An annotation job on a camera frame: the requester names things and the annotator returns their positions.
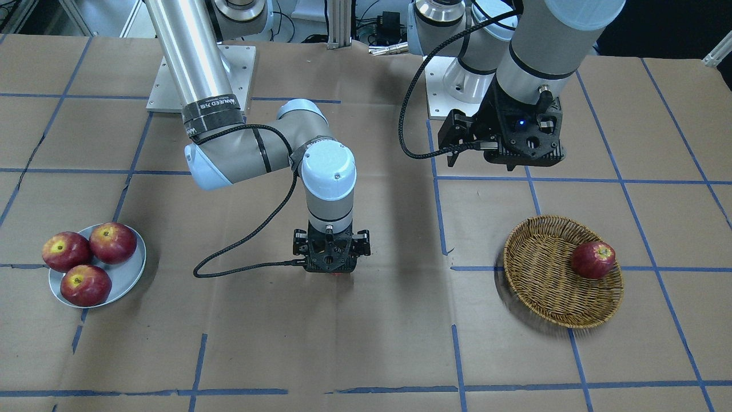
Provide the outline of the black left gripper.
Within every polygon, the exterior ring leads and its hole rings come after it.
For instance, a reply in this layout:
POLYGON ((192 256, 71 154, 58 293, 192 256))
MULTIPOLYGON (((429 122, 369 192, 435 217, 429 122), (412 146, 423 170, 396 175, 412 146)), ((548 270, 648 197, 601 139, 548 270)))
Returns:
POLYGON ((447 154, 448 167, 469 149, 483 152, 487 162, 504 164, 509 171, 517 166, 551 167, 566 157, 560 142, 563 114, 559 97, 547 86, 539 87, 538 97, 526 104, 493 80, 476 114, 450 110, 437 133, 438 152, 447 154))

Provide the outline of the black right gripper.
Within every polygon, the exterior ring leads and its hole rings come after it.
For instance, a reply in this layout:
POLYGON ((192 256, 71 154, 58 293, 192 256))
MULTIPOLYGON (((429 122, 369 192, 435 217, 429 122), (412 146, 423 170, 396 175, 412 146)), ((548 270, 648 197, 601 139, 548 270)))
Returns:
POLYGON ((303 256, 295 265, 309 273, 352 273, 359 256, 371 255, 371 238, 368 230, 354 233, 351 225, 340 232, 331 227, 320 232, 309 224, 293 233, 293 255, 303 256))

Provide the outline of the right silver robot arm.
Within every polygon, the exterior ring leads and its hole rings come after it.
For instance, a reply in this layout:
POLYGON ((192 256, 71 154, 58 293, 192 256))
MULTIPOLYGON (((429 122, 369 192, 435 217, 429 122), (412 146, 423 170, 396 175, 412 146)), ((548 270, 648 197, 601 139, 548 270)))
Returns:
POLYGON ((301 181, 308 227, 293 235, 295 260, 309 273, 346 274, 371 253, 369 232, 354 233, 355 156, 332 136, 319 107, 286 102, 269 124, 250 124, 231 84, 234 68, 219 43, 259 34, 272 25, 270 1, 147 1, 157 39, 181 102, 191 140, 186 164, 204 190, 281 169, 301 181))

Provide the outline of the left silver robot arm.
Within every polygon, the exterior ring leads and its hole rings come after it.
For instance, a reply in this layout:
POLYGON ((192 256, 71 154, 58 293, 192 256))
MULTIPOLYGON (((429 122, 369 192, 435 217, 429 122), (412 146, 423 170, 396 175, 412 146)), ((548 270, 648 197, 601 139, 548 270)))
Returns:
POLYGON ((406 91, 397 123, 401 149, 413 159, 461 152, 517 166, 551 167, 563 161, 560 93, 624 1, 413 1, 408 11, 411 54, 424 57, 406 91), (451 109, 437 133, 437 150, 407 148, 404 120, 411 94, 432 58, 454 57, 476 76, 491 76, 473 114, 451 109))

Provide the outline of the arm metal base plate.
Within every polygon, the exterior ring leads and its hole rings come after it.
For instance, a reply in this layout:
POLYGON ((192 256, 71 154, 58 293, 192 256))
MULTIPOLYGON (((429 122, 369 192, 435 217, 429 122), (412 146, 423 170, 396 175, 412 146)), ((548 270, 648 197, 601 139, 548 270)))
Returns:
POLYGON ((205 97, 231 94, 248 110, 258 50, 253 45, 219 45, 203 58, 178 50, 166 52, 146 105, 150 112, 181 114, 183 108, 205 97))
POLYGON ((500 59, 435 57, 426 67, 429 119, 444 120, 452 109, 475 114, 491 85, 500 59))

